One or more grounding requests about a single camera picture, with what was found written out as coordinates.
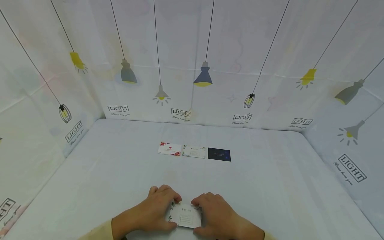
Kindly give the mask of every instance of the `table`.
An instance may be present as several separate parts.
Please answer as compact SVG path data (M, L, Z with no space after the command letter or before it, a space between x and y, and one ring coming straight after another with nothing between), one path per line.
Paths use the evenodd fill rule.
M161 141L231 151L231 162L157 154ZM100 119L5 239L76 239L170 185L190 202L219 193L278 239L381 239L297 132ZM197 239L135 232L129 239Z

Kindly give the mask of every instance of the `star illustration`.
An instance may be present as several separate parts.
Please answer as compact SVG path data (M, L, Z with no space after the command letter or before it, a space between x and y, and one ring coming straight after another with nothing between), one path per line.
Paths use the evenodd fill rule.
M230 102L232 102L233 100L236 100L237 98L235 98L235 95L232 94L232 96L227 97L227 99L228 99Z

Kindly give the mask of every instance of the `pendant lamp illustration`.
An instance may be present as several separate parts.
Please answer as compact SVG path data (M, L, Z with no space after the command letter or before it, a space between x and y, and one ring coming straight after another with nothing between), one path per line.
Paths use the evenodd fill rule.
M207 44L207 53L205 54L205 62L203 62L203 65L200 68L201 73L196 78L196 80L193 82L198 87L206 87L206 86L212 85L212 79L211 79L211 76L209 75L209 72L208 72L209 67L208 67L207 57L208 57L209 38L211 37L212 18L214 16L214 6L215 6L215 0L212 4L211 23L209 26L208 44Z
M121 80L125 83L135 84L135 83L137 83L137 79L136 79L136 76L131 69L131 65L127 62L127 60L125 59L125 56L124 56L124 50L123 50L122 44L121 44L121 38L120 38L118 23L116 21L116 16L115 16L115 11L113 9L112 0L111 0L111 7L112 7L112 12L113 12L113 18L115 19L116 30L118 31L121 53L122 53L122 57L123 57L123 60L121 61L121 65L122 65Z
M327 51L328 47L330 46L331 42L333 41L333 39L336 37L337 33L339 32L340 28L342 27L342 25L344 24L345 20L347 20L349 14L352 12L353 8L356 6L356 4L358 3L359 0L356 0L355 4L352 6L351 10L348 12L347 16L344 18L344 21L341 23L341 25L339 26L339 28L337 29L335 35L333 35L331 41L328 43L327 47L325 48L325 50L323 51L323 53L321 54L319 60L317 60L316 64L314 65L313 68L309 69L307 71L307 73L300 79L300 81L296 82L298 83L299 85L296 87L297 89L300 89L300 91L305 87L305 89L308 88L309 84L313 84L313 80L314 80L314 74L316 72L316 66L317 64L319 63L320 59L323 57L324 53Z
M369 72L369 74L364 79L360 79L359 81L354 82L353 86L347 87L346 89L342 90L335 96L335 98L339 100L343 105L347 105L356 96L357 92L362 87L365 80L380 65L383 60L384 58L381 59L381 61Z
M71 59L72 59L72 62L73 62L74 67L77 69L77 72L78 72L78 73L80 73L80 71L82 71L84 74L85 74L85 72L88 73L88 68L85 66L85 64L83 63L83 61L80 59L79 53L75 52L74 49L73 49L73 46L72 46L72 43L71 43L71 41L70 41L70 39L69 39L69 37L68 37L67 31L66 31L65 28L64 28L64 25L63 25L63 23L62 23L62 21L61 21L61 19L60 19L60 17L59 17L59 14L58 14L57 11L56 11L56 7L55 7L55 5L53 4L52 0L51 0L51 4L52 4L52 6L53 6L53 9L54 9L55 12L56 12L57 18L59 19L60 24L61 24L61 26L62 26L62 28L63 28L63 30L64 30L64 33L65 33L65 35L67 36L68 42L70 43L70 46L71 46L71 48L72 48L72 52L70 52L70 56L71 56Z
M12 29L11 25L9 24L8 20L5 18L4 14L3 14L3 11L0 9L0 13L1 15L3 16L5 22L7 23L8 27L10 28L10 30L12 31L13 35L15 36L15 38L17 39L17 41L19 42L20 46L23 48L25 54L27 55L27 57L29 58L29 60L31 61L32 65L35 67L35 69L37 70L37 72L40 74L41 78L44 80L44 82L47 84L47 87L48 89L51 91L51 93L53 94L53 96L55 97L55 99L57 100L58 104L59 104L59 115L61 117L61 119L65 122L65 123L68 123L71 119L72 119L72 115L71 115L71 112L69 111L68 107L65 105L65 104L61 104L60 101L57 99L56 95L53 93L52 89L49 87L48 85L48 82L45 80L45 78L43 77L43 75L41 74L41 72L39 71L39 69L36 67L35 63L32 61L31 57L29 56L28 52L26 51L26 49L24 48L24 46L22 45L22 43L20 42L19 38L17 37L17 35L15 34L14 30Z
M344 141L347 138L347 146L349 146L351 140L357 145L358 144L357 139L358 139L358 133L359 133L360 127L363 126L365 124L365 122L373 114L375 114L383 105L384 105L384 103L379 108L377 108L371 115L369 115L365 120L360 121L357 125L351 126L351 127L346 127L344 129L339 128L339 130L343 132L343 133L338 134L338 137L343 136L343 138L340 140L340 142Z
M275 41L275 38L276 38L277 32L279 31L281 22L283 21L283 18L284 18L284 15L285 15L286 10L287 10L287 8L288 8L289 2L290 2L290 0L288 0L287 5L285 6L283 15L282 15L282 17L281 17L281 19L280 19L280 23L279 23L279 25L277 26L276 33L275 33L275 35L274 35L274 37L273 37L273 39L272 39L271 46L269 47L268 53L266 54L266 57L265 57L264 62L263 62L263 65L262 65L262 67L261 67L261 69L260 69L259 77L257 77L257 81L256 81L256 84L255 84L255 87L253 88L253 92L252 92L251 94L249 94L249 95L246 97L245 101L244 101L244 108L250 108L250 107L252 106L253 101L255 100L255 89L256 89L257 83L259 82L259 79L260 79L260 76L261 76L261 74L262 74L262 71L263 71L265 62L266 62L266 60L267 60L267 58L268 58L269 52L270 52L271 49L272 49L273 42Z
M159 64L159 91L157 92L155 98L152 98L152 100L157 100L156 104L161 102L161 106L163 106L163 100L168 103L168 99L171 100L168 95L163 90L163 85L161 85L161 74L160 74L160 60L159 60L159 46L157 43L157 26L156 26L156 7L155 7L155 0L153 0L153 13L155 16L155 34L156 34L156 49L157 49L157 63Z

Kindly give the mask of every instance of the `dark blue business card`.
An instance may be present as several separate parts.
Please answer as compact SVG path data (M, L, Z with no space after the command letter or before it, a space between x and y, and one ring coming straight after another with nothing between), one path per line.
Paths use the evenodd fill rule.
M231 152L229 150L225 149L218 149L218 148L208 148L208 158L209 159L215 159L215 160L221 160L221 161L231 161Z

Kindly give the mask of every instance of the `white business card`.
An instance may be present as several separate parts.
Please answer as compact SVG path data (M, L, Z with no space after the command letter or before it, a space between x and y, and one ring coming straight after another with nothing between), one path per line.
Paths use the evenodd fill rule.
M175 222L181 227L197 228L201 226L201 212L201 208L199 207L173 202L168 221Z

